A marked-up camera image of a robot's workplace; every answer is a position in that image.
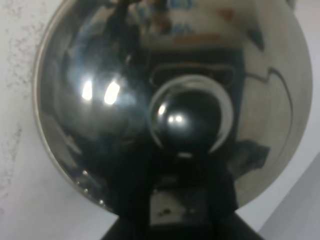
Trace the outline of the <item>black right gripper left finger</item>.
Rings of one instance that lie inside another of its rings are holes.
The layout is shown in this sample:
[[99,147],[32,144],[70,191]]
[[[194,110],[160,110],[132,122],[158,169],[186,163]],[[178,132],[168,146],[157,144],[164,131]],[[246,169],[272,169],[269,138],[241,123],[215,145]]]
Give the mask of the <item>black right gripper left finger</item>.
[[116,140],[109,144],[112,170],[109,203],[118,219],[109,230],[111,240],[142,240],[149,228],[150,196],[160,174],[178,156],[173,148]]

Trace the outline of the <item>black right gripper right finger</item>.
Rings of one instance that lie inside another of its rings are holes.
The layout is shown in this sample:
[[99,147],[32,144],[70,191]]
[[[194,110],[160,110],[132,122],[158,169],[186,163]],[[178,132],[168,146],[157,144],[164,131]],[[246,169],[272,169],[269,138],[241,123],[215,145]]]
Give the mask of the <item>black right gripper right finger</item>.
[[234,179],[225,159],[207,153],[179,155],[181,240],[240,239]]

